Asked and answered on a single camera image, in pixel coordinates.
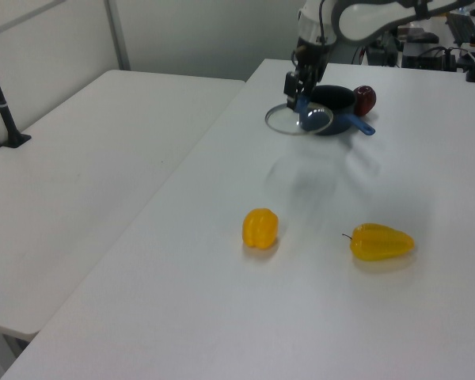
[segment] white table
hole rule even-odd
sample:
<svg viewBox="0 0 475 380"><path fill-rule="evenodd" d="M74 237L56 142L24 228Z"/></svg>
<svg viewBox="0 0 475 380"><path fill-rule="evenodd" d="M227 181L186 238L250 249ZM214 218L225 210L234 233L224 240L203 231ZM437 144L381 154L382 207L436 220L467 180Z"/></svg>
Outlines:
<svg viewBox="0 0 475 380"><path fill-rule="evenodd" d="M475 378L475 84L329 65L375 88L377 132L295 138L264 124L290 68L259 67L4 380ZM262 258L254 207L281 221ZM416 251L353 259L362 222Z"/></svg>
<svg viewBox="0 0 475 380"><path fill-rule="evenodd" d="M0 149L0 332L44 327L243 85L109 71Z"/></svg>

